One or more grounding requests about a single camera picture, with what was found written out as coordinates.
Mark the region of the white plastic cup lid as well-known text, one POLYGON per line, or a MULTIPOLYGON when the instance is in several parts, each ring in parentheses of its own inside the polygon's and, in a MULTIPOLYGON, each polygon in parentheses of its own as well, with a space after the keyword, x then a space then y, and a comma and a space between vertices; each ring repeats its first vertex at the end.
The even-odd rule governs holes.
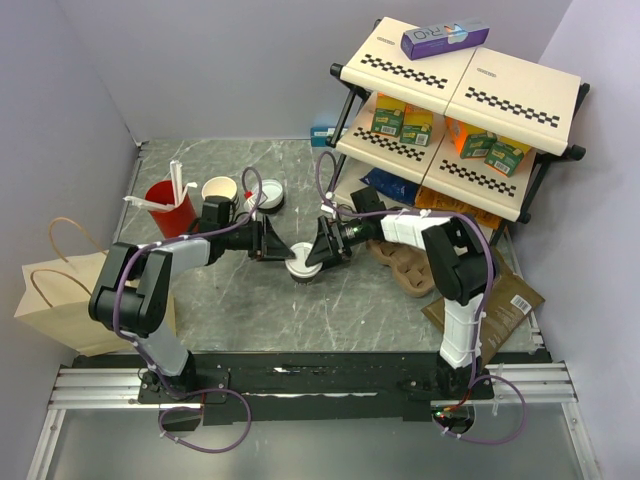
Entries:
POLYGON ((311 250, 311 247, 312 247, 312 244, 309 242, 298 242, 291 246, 291 251, 296 254, 296 258, 285 261, 285 267, 288 272, 290 270, 294 270, 294 271, 315 270, 318 272, 321 271, 322 264, 311 266, 311 267, 305 265, 305 260, 311 250))

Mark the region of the black paper coffee cup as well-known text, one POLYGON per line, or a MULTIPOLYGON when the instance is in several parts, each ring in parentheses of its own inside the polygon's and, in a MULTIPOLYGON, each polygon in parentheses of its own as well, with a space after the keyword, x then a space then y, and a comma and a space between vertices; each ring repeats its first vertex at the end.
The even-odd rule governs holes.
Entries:
POLYGON ((294 271, 294 270, 290 270, 289 271, 289 275, 290 277, 297 283, 300 285, 307 285, 310 284, 319 274, 318 271, 315 270, 308 270, 308 271, 294 271))

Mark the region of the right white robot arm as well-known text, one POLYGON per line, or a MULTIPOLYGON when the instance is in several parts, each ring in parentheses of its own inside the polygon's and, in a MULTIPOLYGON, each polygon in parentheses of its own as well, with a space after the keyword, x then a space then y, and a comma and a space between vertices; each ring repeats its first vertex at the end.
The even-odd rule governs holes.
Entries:
POLYGON ((444 298, 444 331, 436 367, 438 390, 459 398, 473 388, 481 369, 481 320, 497 266, 476 222, 458 213, 389 210, 372 187, 351 194, 355 210, 341 221, 336 205, 322 195, 334 214, 318 218, 316 238, 305 255, 308 268, 333 267, 351 256, 351 248, 370 240, 395 242, 426 253, 435 287, 444 298))

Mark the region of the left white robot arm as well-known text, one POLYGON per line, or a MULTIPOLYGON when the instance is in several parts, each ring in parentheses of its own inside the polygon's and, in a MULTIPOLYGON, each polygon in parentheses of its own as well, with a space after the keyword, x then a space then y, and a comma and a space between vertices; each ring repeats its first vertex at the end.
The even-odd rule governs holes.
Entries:
POLYGON ((228 250, 258 261, 295 257, 267 216, 250 212, 234 223, 232 213, 230 200, 208 196, 194 233, 144 246, 113 244, 89 301, 90 318, 131 344, 177 402, 195 395, 198 378, 194 355, 165 321, 172 278, 212 265, 228 250))

